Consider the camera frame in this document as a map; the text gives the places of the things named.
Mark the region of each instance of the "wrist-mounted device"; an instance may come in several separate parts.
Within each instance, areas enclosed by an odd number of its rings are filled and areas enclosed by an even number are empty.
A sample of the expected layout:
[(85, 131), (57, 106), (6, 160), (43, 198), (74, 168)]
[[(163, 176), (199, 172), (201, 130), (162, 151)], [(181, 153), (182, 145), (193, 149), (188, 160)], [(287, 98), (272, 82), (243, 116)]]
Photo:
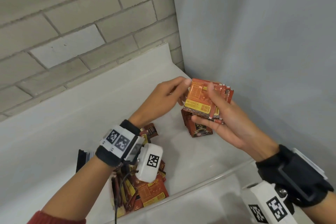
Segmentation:
[(321, 172), (318, 172), (319, 168), (308, 159), (307, 161), (279, 145), (277, 154), (257, 162), (256, 165), (261, 178), (285, 189), (293, 204), (310, 207), (322, 202), (328, 191), (334, 189)]
[(140, 129), (124, 120), (104, 136), (95, 154), (112, 167), (119, 167), (123, 163), (134, 164), (145, 140), (139, 134)]

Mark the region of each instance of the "red sleeve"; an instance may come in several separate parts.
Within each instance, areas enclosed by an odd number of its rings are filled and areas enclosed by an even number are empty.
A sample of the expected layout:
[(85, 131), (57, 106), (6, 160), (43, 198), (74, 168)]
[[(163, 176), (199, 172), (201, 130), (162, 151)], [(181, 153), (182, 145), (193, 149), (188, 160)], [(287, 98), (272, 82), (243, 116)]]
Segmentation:
[(36, 212), (27, 224), (86, 224), (86, 220), (73, 221), (52, 217), (41, 211)]

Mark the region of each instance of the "black cable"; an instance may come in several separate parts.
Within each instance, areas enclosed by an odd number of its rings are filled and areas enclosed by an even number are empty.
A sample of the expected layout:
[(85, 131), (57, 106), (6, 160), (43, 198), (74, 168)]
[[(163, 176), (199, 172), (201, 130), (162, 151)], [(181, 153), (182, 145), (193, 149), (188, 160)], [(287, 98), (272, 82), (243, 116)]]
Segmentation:
[(117, 224), (117, 209), (118, 209), (118, 199), (121, 198), (121, 187), (123, 186), (124, 181), (127, 179), (127, 177), (131, 174), (131, 173), (137, 173), (139, 171), (130, 171), (128, 172), (125, 177), (122, 179), (121, 184), (119, 185), (119, 191), (118, 191), (118, 196), (115, 198), (114, 201), (114, 224)]

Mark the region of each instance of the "white brick wall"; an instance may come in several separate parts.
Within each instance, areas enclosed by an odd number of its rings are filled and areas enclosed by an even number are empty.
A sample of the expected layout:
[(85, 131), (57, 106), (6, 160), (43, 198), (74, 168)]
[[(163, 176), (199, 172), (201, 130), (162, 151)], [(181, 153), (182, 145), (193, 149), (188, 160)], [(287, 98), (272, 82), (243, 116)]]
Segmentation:
[(184, 69), (174, 0), (0, 0), (0, 7), (0, 122), (162, 43)]

